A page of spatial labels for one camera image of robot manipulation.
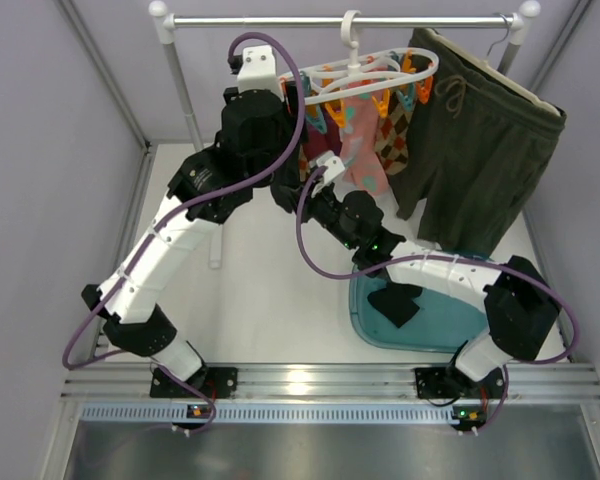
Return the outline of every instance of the ventilation grille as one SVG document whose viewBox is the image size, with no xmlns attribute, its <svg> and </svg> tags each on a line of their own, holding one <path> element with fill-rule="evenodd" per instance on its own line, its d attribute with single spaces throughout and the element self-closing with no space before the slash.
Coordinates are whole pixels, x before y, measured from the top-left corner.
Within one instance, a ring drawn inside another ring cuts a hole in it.
<svg viewBox="0 0 600 480">
<path fill-rule="evenodd" d="M 92 422 L 197 422 L 195 404 L 87 403 L 82 420 Z M 449 424 L 452 408 L 426 405 L 219 404 L 218 423 Z"/>
</svg>

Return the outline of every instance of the gray floor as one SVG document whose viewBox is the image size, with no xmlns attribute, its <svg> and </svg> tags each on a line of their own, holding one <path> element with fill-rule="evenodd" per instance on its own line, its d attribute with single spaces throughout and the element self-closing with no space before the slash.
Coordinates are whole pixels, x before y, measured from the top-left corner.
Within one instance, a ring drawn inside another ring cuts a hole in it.
<svg viewBox="0 0 600 480">
<path fill-rule="evenodd" d="M 84 448 L 74 447 L 65 480 L 600 478 L 573 407 L 508 407 L 477 438 L 440 426 L 355 425 L 217 425 L 188 440 L 168 428 L 134 436 L 146 427 L 82 424 L 76 443 Z"/>
</svg>

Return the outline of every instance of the pink sock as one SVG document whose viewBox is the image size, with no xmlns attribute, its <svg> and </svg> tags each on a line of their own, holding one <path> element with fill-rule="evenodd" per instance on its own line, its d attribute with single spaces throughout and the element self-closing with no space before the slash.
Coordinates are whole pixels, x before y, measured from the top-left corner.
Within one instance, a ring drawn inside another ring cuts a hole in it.
<svg viewBox="0 0 600 480">
<path fill-rule="evenodd" d="M 379 99 L 382 92 L 374 92 Z M 371 94 L 343 100 L 347 126 L 340 130 L 340 158 L 347 167 L 344 179 L 371 195 L 382 195 L 389 189 L 387 175 L 374 151 L 378 110 Z"/>
</svg>

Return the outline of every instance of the pants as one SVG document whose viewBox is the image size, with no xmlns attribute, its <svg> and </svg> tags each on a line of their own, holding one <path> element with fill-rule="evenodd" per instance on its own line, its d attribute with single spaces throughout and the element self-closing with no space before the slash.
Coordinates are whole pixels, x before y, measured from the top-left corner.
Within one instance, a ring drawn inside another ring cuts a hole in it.
<svg viewBox="0 0 600 480">
<path fill-rule="evenodd" d="M 440 66 L 407 131 L 407 167 L 389 177 L 398 216 L 409 218 L 427 198 L 419 238 L 489 256 L 536 188 L 566 115 L 520 97 L 430 30 L 416 29 L 410 46 L 435 52 Z"/>
</svg>

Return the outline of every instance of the robotic arm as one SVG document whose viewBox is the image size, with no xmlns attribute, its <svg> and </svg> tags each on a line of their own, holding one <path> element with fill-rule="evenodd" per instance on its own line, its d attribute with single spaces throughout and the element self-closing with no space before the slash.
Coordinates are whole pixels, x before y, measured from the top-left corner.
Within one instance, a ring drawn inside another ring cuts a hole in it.
<svg viewBox="0 0 600 480">
<path fill-rule="evenodd" d="M 113 345 L 151 357 L 196 388 L 206 376 L 204 361 L 156 302 L 187 255 L 235 209 L 250 201 L 253 190 L 239 190 L 182 211 L 159 232 L 154 227 L 177 206 L 262 172 L 288 145 L 295 115 L 303 114 L 297 112 L 292 100 L 285 103 L 271 47 L 248 47 L 243 59 L 233 65 L 239 72 L 238 88 L 225 91 L 227 105 L 214 144 L 183 162 L 169 182 L 151 226 L 118 270 L 99 286 L 88 285 L 82 293 L 93 310 L 124 279 L 123 287 L 99 313 L 106 320 L 105 334 Z M 287 84 L 287 93 L 294 88 Z M 276 203 L 289 213 L 296 211 L 302 189 L 298 148 L 275 174 L 254 185 L 270 187 Z M 386 230 L 383 212 L 367 193 L 351 192 L 342 201 L 336 198 L 330 183 L 344 170 L 337 157 L 325 154 L 317 163 L 326 171 L 307 201 L 302 221 L 315 219 L 346 248 L 355 250 L 353 262 L 359 269 L 404 255 L 429 253 Z M 131 258 L 149 236 L 155 238 L 132 274 L 126 275 Z M 508 265 L 542 281 L 524 259 L 513 257 Z M 485 268 L 424 259 L 390 265 L 377 274 L 393 283 L 426 287 L 459 298 L 486 312 L 489 329 L 461 347 L 447 369 L 446 380 L 458 388 L 471 388 L 512 358 L 535 359 L 559 312 L 534 287 Z"/>
</svg>

